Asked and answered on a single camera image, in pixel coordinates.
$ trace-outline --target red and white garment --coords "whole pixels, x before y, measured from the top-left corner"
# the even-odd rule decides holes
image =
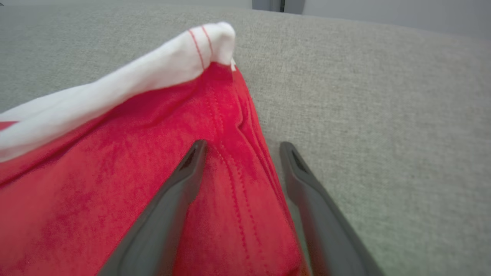
[[[0,114],[0,275],[94,275],[191,144],[208,141],[175,275],[305,262],[227,23]]]

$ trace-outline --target red garment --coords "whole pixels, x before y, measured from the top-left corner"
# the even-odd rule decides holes
[[[242,75],[216,62],[203,68],[0,163],[0,275],[96,274],[197,139],[208,155],[174,274],[301,273]]]

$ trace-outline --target white fabric trim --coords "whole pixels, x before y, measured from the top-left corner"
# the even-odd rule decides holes
[[[0,121],[18,123],[0,131],[0,162],[42,146],[135,95],[191,81],[211,62],[230,65],[235,70],[235,62],[232,62],[234,46],[235,31],[228,23],[195,27],[93,83],[62,90],[8,110],[0,114]]]

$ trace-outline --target gray fabric surface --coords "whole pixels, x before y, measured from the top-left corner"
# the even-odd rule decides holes
[[[281,181],[288,140],[387,275],[491,275],[490,42],[249,10],[2,7],[0,111],[222,20]]]

